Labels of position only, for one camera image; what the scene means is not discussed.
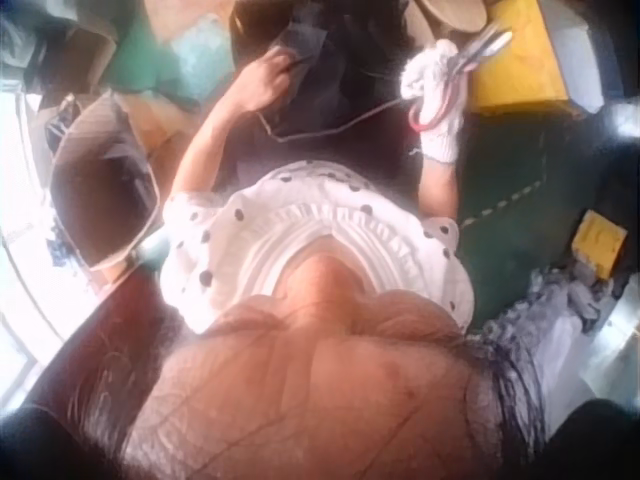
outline dark hair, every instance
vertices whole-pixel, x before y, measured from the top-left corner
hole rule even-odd
[[[105,358],[102,374],[78,419],[81,442],[95,459],[92,478],[148,478],[126,464],[127,441],[159,378],[163,359],[184,341],[184,335],[180,340],[167,339],[135,363],[129,360],[127,352],[112,352]],[[488,464],[495,465],[496,461],[499,464],[497,473],[495,468],[488,467],[491,473],[487,477],[524,478],[546,438],[540,382],[531,355],[522,346],[512,348],[483,336],[470,336],[451,350],[485,377],[489,376],[498,403],[498,437],[494,439],[498,443],[498,458],[495,452],[486,452],[482,439],[472,438],[479,452],[491,456]]]

